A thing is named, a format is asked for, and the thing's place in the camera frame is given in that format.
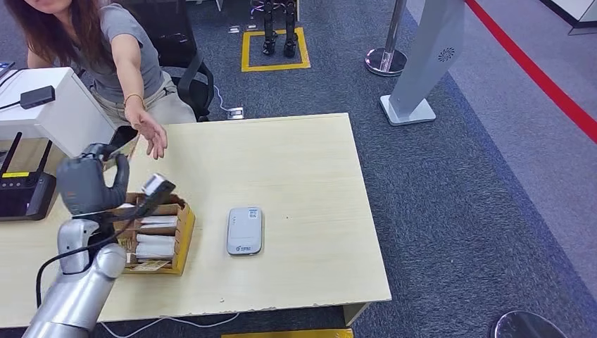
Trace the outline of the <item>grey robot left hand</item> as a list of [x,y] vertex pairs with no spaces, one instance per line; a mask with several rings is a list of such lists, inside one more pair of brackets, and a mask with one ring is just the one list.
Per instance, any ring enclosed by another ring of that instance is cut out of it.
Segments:
[[[107,186],[103,164],[114,161],[117,172]],[[130,176],[126,155],[110,144],[93,143],[74,158],[63,159],[57,167],[57,191],[70,214],[79,216],[119,207],[125,202]]]

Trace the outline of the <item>person's left hand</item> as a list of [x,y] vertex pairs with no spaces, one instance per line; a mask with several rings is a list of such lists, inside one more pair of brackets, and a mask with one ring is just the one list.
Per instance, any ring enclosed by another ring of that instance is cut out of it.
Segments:
[[132,128],[147,141],[146,154],[151,155],[155,160],[163,158],[168,147],[168,137],[162,125],[143,108],[126,108],[125,117]]

